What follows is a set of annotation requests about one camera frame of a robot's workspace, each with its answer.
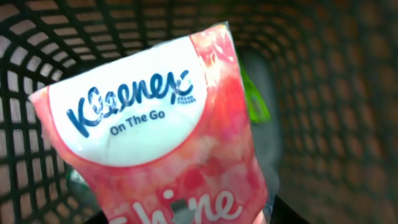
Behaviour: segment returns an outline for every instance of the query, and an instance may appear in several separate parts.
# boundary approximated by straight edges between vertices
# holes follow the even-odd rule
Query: green basket
[[[68,190],[28,94],[219,21],[270,65],[281,198],[311,223],[397,223],[394,0],[0,1],[0,222],[93,214]]]

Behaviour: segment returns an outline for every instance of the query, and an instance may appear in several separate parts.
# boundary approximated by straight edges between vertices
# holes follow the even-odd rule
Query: white label
[[[108,166],[160,158],[193,131],[207,97],[189,37],[49,88],[55,127],[78,156]]]

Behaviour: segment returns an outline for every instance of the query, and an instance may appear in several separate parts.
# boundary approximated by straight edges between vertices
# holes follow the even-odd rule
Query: clear plastic packaging
[[[54,148],[110,223],[252,223],[268,191],[254,156],[227,24],[50,85],[30,96]]]

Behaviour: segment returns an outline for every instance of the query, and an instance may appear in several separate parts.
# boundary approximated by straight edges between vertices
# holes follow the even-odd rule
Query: blue lettering
[[[98,115],[98,117],[94,120],[88,120],[85,118],[83,114],[85,99],[83,97],[80,98],[78,102],[77,117],[72,109],[67,110],[67,116],[72,124],[77,128],[77,130],[79,130],[79,132],[84,137],[88,138],[90,134],[86,128],[87,126],[95,127],[99,125],[102,119],[108,118],[113,114],[121,113],[126,107],[132,106],[134,102],[142,103],[144,98],[148,100],[154,98],[163,99],[164,97],[166,97],[169,89],[171,89],[172,94],[170,97],[170,104],[174,105],[177,96],[187,96],[193,90],[193,85],[190,85],[186,90],[180,89],[181,80],[183,80],[188,75],[188,73],[188,70],[184,70],[180,75],[180,80],[175,81],[173,73],[169,72],[167,74],[163,91],[163,77],[158,73],[153,74],[153,76],[150,78],[149,87],[144,80],[141,80],[139,82],[133,81],[130,86],[132,90],[129,89],[129,86],[127,84],[123,83],[119,85],[117,92],[109,91],[105,95],[105,111],[103,111],[104,102],[100,95],[100,91],[99,89],[97,89],[97,87],[94,86],[88,90],[87,98],[91,108],[93,109],[94,113]],[[165,116],[163,111],[159,113],[156,113],[155,111],[154,114],[152,114],[152,112],[154,111],[151,111],[149,115],[151,119],[157,119],[158,117],[164,118]],[[146,121],[146,117],[142,117],[141,119],[144,122]],[[139,121],[140,118],[133,120],[135,123],[141,122]],[[128,121],[130,126],[132,126],[132,118],[128,118],[126,121]],[[118,134],[118,132],[120,131],[122,131],[122,129],[118,129],[117,127],[111,128],[111,133],[113,135]]]

